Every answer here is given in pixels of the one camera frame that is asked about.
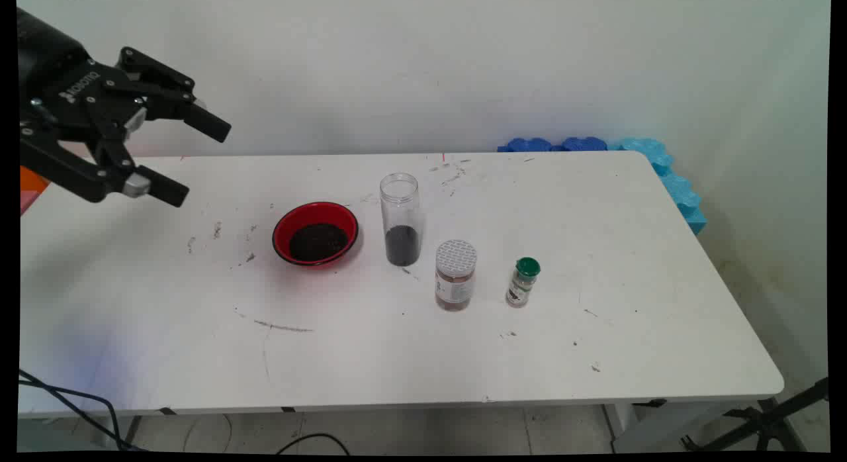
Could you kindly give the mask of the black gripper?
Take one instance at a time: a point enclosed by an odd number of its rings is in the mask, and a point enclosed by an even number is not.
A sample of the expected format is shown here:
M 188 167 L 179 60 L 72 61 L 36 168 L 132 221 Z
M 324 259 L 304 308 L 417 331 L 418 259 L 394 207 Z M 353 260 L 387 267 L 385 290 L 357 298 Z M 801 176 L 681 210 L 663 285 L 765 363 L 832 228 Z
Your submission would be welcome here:
M 144 107 L 146 120 L 181 121 L 217 142 L 230 133 L 231 124 L 200 106 L 191 77 L 137 49 L 122 48 L 116 69 L 17 9 L 17 52 L 21 165 L 88 202 L 110 193 L 185 202 L 188 187 L 135 164 L 125 148 Z

